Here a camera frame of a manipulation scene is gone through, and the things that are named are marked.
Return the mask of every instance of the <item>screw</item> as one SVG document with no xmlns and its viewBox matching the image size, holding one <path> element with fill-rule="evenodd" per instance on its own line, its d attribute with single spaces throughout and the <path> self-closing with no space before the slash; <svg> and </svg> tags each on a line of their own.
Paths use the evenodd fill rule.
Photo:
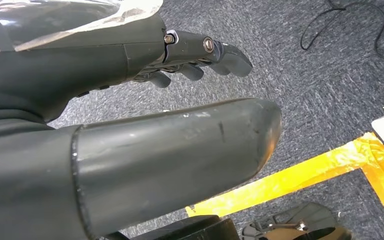
<svg viewBox="0 0 384 240">
<path fill-rule="evenodd" d="M 209 36 L 204 38 L 204 49 L 208 53 L 212 53 L 214 50 L 214 41 Z"/>
<path fill-rule="evenodd" d="M 171 34 L 167 34 L 167 35 L 164 36 L 164 42 L 166 44 L 173 44 L 175 41 L 176 41 L 175 37 L 173 35 L 171 35 Z"/>
</svg>

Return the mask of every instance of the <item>prosthetic hand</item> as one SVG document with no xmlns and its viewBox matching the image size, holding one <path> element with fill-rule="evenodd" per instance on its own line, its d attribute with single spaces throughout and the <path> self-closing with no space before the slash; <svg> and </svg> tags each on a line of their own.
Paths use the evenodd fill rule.
<svg viewBox="0 0 384 240">
<path fill-rule="evenodd" d="M 61 9 L 50 8 L 46 21 Z M 58 27 L 77 19 L 69 13 L 57 15 Z M 166 87 L 162 72 L 198 80 L 203 66 L 246 76 L 252 65 L 234 46 L 167 31 L 157 14 L 11 49 L 30 33 L 22 26 L 40 24 L 11 25 L 20 23 L 15 15 L 0 11 L 0 239 L 113 233 L 252 178 L 273 152 L 281 113 L 259 99 L 52 129 L 46 123 L 91 90 L 128 81 Z"/>
</svg>

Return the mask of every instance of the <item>black cable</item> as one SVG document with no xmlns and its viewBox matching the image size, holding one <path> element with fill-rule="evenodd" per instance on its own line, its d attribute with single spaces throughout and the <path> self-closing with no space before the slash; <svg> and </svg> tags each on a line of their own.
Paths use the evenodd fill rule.
<svg viewBox="0 0 384 240">
<path fill-rule="evenodd" d="M 331 0 L 325 0 L 326 3 L 331 7 L 329 10 L 326 10 L 322 13 L 319 13 L 308 25 L 307 27 L 305 28 L 304 32 L 302 33 L 301 35 L 301 39 L 299 41 L 299 45 L 300 47 L 303 49 L 303 50 L 308 50 L 311 45 L 313 44 L 313 42 L 316 40 L 316 38 L 324 31 L 326 30 L 330 24 L 335 20 L 335 18 L 342 12 L 342 11 L 345 11 L 347 10 L 348 7 L 351 7 L 351 6 L 355 6 L 355 5 L 364 5 L 364 6 L 369 6 L 371 8 L 374 8 L 375 10 L 377 10 L 378 13 L 380 13 L 380 15 L 382 16 L 382 26 L 379 30 L 379 33 L 377 34 L 376 36 L 376 39 L 374 40 L 374 46 L 373 46 L 373 49 L 374 49 L 374 52 L 376 53 L 376 55 L 382 59 L 384 59 L 384 54 L 381 53 L 379 51 L 379 47 L 378 47 L 378 42 L 379 42 L 379 39 L 381 38 L 382 36 L 382 33 L 384 32 L 384 11 L 382 11 L 382 9 L 372 3 L 368 3 L 368 2 L 361 2 L 361 1 L 356 1 L 356 2 L 352 2 L 352 3 L 349 3 L 347 5 L 345 5 L 344 7 L 340 7 L 338 5 L 335 5 Z M 329 20 L 329 22 L 324 25 L 324 27 L 316 33 L 316 35 L 311 39 L 310 43 L 308 44 L 307 47 L 304 47 L 303 45 L 303 39 L 304 39 L 304 35 L 306 34 L 308 28 L 311 26 L 311 24 L 313 22 L 315 22 L 317 19 L 319 19 L 320 17 L 322 17 L 323 15 L 325 14 L 328 14 L 330 12 L 337 12 L 333 15 L 333 17 Z"/>
</svg>

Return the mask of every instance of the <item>carpet floor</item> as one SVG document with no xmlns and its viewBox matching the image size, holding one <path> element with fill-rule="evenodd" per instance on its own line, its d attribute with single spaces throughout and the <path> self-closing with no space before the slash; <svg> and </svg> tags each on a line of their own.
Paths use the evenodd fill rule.
<svg viewBox="0 0 384 240">
<path fill-rule="evenodd" d="M 384 0 L 368 2 L 384 11 Z M 94 91 L 73 99 L 50 125 L 59 128 L 255 97 L 279 104 L 283 134 L 254 180 L 339 147 L 372 131 L 371 121 L 384 115 L 384 59 L 373 50 L 382 19 L 372 8 L 352 6 L 310 50 L 302 50 L 299 42 L 306 25 L 328 8 L 323 0 L 166 0 L 160 14 L 168 29 L 208 34 L 238 46 L 253 63 L 252 73 L 239 78 L 205 69 L 204 78 L 196 82 L 174 74 L 165 89 L 132 82 Z M 379 51 L 384 53 L 384 32 Z M 254 217 L 305 200 L 342 212 L 339 221 L 356 239 L 384 239 L 384 208 L 359 170 L 234 213 L 232 218 L 239 228 Z M 186 216 L 179 210 L 123 232 L 135 236 Z"/>
</svg>

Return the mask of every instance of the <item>yellow tape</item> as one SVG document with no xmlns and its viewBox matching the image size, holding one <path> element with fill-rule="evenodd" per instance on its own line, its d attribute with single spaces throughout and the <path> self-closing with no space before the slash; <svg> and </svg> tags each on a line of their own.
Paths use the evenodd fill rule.
<svg viewBox="0 0 384 240">
<path fill-rule="evenodd" d="M 373 133 L 240 188 L 186 207 L 187 214 L 226 216 L 361 168 L 384 205 L 384 145 Z"/>
</svg>

